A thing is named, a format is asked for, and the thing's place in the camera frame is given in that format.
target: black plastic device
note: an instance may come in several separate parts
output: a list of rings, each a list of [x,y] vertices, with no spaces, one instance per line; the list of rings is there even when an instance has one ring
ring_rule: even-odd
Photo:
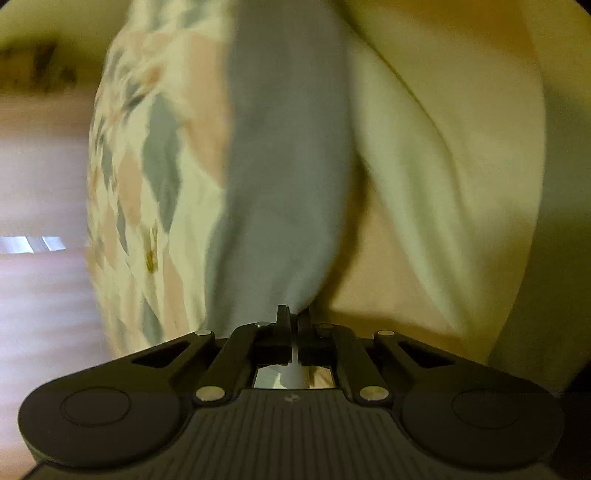
[[[335,388],[253,388],[293,346]],[[228,339],[198,330],[46,383],[18,424],[28,480],[553,480],[563,414],[527,380],[280,306]]]

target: floral print cloth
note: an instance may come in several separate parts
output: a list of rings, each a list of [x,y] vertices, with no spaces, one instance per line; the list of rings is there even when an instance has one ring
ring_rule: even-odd
[[[205,252],[223,203],[231,7],[137,0],[108,51],[90,129],[87,260],[117,356],[204,320]]]

